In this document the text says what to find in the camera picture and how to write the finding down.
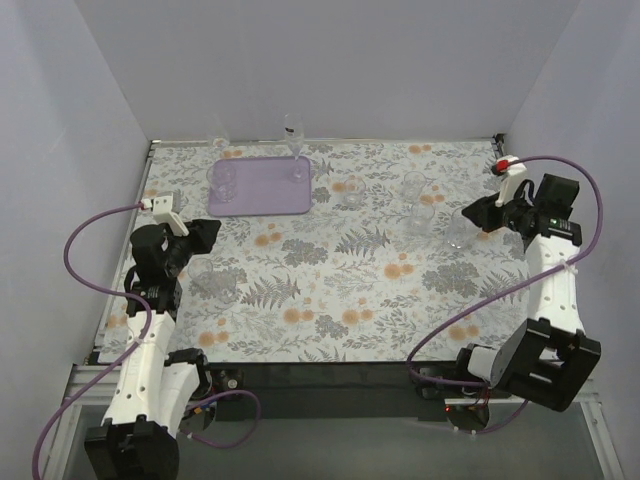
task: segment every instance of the drinking glass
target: drinking glass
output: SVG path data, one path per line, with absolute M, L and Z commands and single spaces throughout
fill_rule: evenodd
M 213 306 L 227 309 L 236 301 L 236 276 L 230 272 L 214 271 L 213 262 L 208 258 L 193 258 L 187 267 L 191 281 L 213 298 Z
M 220 117 L 212 113 L 205 117 L 205 127 L 207 131 L 207 146 L 209 147 L 209 155 L 215 162 L 221 157 L 222 151 L 230 144 L 229 134 L 222 125 Z
M 462 215 L 462 208 L 458 208 L 451 214 L 451 221 L 444 233 L 444 239 L 453 248 L 462 249 L 471 245 L 477 232 L 478 228 Z
M 213 287 L 213 262 L 207 258 L 192 258 L 187 267 L 191 281 L 204 292 L 210 293 Z
M 237 295 L 236 276 L 230 272 L 214 272 L 212 293 L 216 307 L 231 307 Z
M 414 203 L 407 219 L 409 231 L 417 235 L 425 235 L 429 231 L 429 225 L 435 214 L 436 209 L 433 205 L 422 202 Z
M 236 169 L 225 160 L 218 160 L 207 171 L 209 181 L 209 203 L 217 199 L 224 203 L 233 200 L 237 193 Z
M 426 184 L 427 178 L 420 172 L 407 173 L 402 181 L 402 198 L 409 203 L 415 203 Z
M 284 138 L 296 162 L 291 171 L 291 180 L 296 183 L 304 182 L 309 178 L 309 172 L 298 160 L 302 146 L 304 145 L 302 115 L 299 113 L 287 113 L 284 116 Z
M 342 203 L 347 207 L 357 207 L 362 203 L 367 185 L 359 178 L 349 178 L 344 182 Z

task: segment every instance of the white bracket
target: white bracket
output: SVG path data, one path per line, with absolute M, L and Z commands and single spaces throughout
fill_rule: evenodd
M 178 215 L 180 210 L 180 196 L 173 192 L 161 193 L 152 200 L 142 200 L 145 210 L 151 208 L 153 219 L 157 224 L 167 223 L 174 235 L 186 237 L 189 230 Z
M 513 162 L 518 160 L 518 157 L 513 155 L 507 155 L 498 159 L 498 162 L 507 160 Z M 527 178 L 527 167 L 524 164 L 519 163 L 517 165 L 509 165 L 504 171 L 502 176 L 502 183 L 500 184 L 500 194 L 496 200 L 496 207 L 502 207 L 506 202 L 513 200 L 513 195 L 520 186 L 523 180 Z

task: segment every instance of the tabletop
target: tabletop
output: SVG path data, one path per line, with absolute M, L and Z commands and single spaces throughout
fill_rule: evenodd
M 224 158 L 288 155 L 286 145 L 233 145 Z M 471 245 L 444 242 L 452 212 L 495 193 L 489 141 L 455 143 L 309 142 L 313 206 L 304 215 L 222 218 L 210 258 L 237 281 L 236 302 L 220 309 L 209 292 L 180 274 L 182 304 L 170 349 L 197 346 L 211 362 L 401 361 L 426 334 L 465 307 L 528 275 L 515 233 L 478 231 Z M 206 211 L 208 147 L 160 146 L 145 196 L 179 190 L 182 218 Z M 405 226 L 410 205 L 400 196 L 409 171 L 427 184 L 420 202 L 436 214 L 427 235 Z M 367 188 L 356 209 L 341 204 L 344 181 Z M 135 227 L 152 223 L 147 212 Z M 119 269 L 119 289 L 133 265 Z M 427 344 L 416 359 L 454 360 L 469 342 L 499 345 L 525 318 L 520 291 L 465 318 Z M 124 350 L 125 301 L 116 298 L 99 361 Z

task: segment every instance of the cable clip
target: cable clip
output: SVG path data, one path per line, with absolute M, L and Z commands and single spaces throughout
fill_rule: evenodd
M 574 264 L 568 263 L 566 260 L 562 261 L 562 268 L 568 270 L 569 273 L 572 273 L 574 275 L 578 274 L 578 268 Z
M 151 198 L 143 198 L 140 203 L 142 210 L 153 210 L 153 200 Z

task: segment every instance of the clear glass tumbler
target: clear glass tumbler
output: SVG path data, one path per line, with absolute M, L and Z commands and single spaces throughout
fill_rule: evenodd
M 407 219 L 409 231 L 416 235 L 425 235 L 430 230 L 430 224 L 436 214 L 436 209 L 431 204 L 422 202 L 411 206 L 411 214 Z
M 349 178 L 344 182 L 342 203 L 348 207 L 357 207 L 364 199 L 367 185 L 359 178 Z
M 236 169 L 225 160 L 219 160 L 207 171 L 209 181 L 209 202 L 218 200 L 229 203 L 237 193 Z
M 451 221 L 444 233 L 444 239 L 453 248 L 467 248 L 473 242 L 478 231 L 478 227 L 463 216 L 462 209 L 458 208 L 451 214 Z
M 237 299 L 236 276 L 230 272 L 214 272 L 212 293 L 216 307 L 231 307 Z
M 427 184 L 427 178 L 420 172 L 409 172 L 402 181 L 402 198 L 409 203 L 415 203 L 420 192 Z
M 191 281 L 202 291 L 211 293 L 214 274 L 213 262 L 207 258 L 192 258 L 187 267 L 187 274 Z

